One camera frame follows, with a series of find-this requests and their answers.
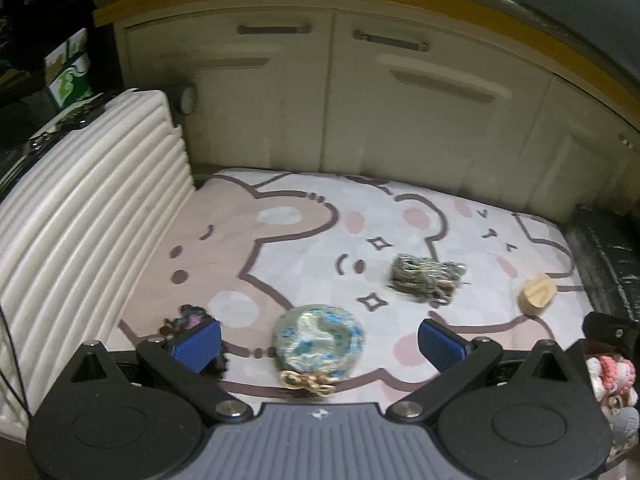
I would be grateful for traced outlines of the pink crochet bunny doll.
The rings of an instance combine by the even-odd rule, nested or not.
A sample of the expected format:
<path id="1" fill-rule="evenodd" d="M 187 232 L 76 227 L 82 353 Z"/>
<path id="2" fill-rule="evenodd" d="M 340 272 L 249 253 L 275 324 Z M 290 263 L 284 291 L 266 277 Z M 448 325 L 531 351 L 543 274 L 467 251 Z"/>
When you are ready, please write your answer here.
<path id="1" fill-rule="evenodd" d="M 634 408 L 638 402 L 634 364 L 618 354 L 599 354 L 586 361 L 596 400 L 608 408 Z"/>

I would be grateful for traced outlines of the dark purple butterfly ornament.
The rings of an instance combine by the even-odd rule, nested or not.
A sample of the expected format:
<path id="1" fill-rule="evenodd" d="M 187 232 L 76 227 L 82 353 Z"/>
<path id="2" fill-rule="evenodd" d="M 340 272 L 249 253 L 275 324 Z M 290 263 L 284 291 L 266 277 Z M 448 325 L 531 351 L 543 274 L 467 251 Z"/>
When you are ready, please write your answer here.
<path id="1" fill-rule="evenodd" d="M 201 322 L 209 320 L 210 318 L 216 320 L 216 318 L 211 316 L 204 308 L 194 306 L 193 304 L 184 304 L 180 307 L 179 315 L 176 318 L 173 318 L 172 320 L 170 318 L 164 319 L 163 325 L 160 326 L 160 334 L 168 340 L 169 344 L 171 339 L 180 336 L 186 330 L 190 330 L 190 328 L 197 326 Z M 224 352 L 222 352 L 221 358 L 218 358 L 215 362 L 209 364 L 209 366 L 206 367 L 206 369 L 199 375 L 215 379 L 220 379 L 224 376 L 228 363 Z"/>

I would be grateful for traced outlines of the oval wooden block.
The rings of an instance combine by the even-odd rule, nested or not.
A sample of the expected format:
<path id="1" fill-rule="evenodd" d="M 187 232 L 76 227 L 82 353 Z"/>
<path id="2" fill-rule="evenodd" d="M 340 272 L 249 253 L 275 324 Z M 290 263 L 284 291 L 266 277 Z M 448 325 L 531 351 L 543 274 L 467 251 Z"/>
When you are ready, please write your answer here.
<path id="1" fill-rule="evenodd" d="M 540 315 L 558 294 L 555 282 L 548 274 L 537 274 L 527 280 L 518 293 L 518 306 L 528 316 Z"/>

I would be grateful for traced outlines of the black wrapped cushion block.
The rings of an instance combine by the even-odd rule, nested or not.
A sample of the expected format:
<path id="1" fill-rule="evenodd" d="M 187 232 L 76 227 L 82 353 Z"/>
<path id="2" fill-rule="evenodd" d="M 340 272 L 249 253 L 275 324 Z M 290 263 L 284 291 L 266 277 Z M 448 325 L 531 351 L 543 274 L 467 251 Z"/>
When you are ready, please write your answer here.
<path id="1" fill-rule="evenodd" d="M 639 218 L 577 205 L 564 237 L 593 309 L 639 321 Z"/>

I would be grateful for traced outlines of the cartoon bear bed sheet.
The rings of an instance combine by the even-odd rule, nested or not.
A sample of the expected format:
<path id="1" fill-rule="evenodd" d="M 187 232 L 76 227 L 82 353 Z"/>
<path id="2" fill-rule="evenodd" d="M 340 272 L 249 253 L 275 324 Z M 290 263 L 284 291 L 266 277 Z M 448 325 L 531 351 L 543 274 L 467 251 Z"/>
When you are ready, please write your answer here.
<path id="1" fill-rule="evenodd" d="M 450 304 L 393 289 L 399 254 L 464 263 Z M 525 315 L 518 293 L 541 273 L 558 294 L 540 315 Z M 358 318 L 366 344 L 334 399 L 381 405 L 435 375 L 416 343 L 424 318 L 527 350 L 544 338 L 569 346 L 591 309 L 566 241 L 547 221 L 398 182 L 245 169 L 217 174 L 188 199 L 108 343 L 134 348 L 184 304 L 221 322 L 224 388 L 253 406 L 292 399 L 271 337 L 294 307 L 330 304 Z"/>

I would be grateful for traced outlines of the blue floral silk pouch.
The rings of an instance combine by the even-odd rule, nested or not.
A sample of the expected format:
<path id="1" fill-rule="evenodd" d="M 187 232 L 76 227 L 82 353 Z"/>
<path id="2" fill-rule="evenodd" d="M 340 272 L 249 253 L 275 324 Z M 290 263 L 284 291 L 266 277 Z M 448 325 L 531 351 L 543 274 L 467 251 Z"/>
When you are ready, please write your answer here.
<path id="1" fill-rule="evenodd" d="M 289 310 L 272 331 L 281 385 L 330 396 L 355 367 L 365 341 L 360 322 L 342 308 L 310 304 Z"/>

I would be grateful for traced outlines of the white ribbed radiator panel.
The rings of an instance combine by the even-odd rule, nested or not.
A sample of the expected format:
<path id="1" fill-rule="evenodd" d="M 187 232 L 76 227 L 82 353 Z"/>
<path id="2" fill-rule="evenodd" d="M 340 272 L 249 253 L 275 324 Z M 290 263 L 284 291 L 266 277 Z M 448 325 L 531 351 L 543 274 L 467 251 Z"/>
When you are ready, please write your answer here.
<path id="1" fill-rule="evenodd" d="M 24 439 L 75 349 L 117 327 L 193 193 L 167 96 L 129 90 L 69 133 L 1 204 L 1 433 Z"/>

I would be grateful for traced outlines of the cream cabinet with doors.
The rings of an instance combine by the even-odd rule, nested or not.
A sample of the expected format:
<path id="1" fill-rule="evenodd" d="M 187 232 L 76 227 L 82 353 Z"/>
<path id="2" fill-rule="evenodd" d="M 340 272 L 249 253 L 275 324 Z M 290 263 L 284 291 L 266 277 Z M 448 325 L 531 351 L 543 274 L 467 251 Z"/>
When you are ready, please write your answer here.
<path id="1" fill-rule="evenodd" d="M 639 90 L 471 0 L 99 0 L 129 87 L 187 84 L 202 167 L 417 183 L 562 220 L 639 201 Z"/>

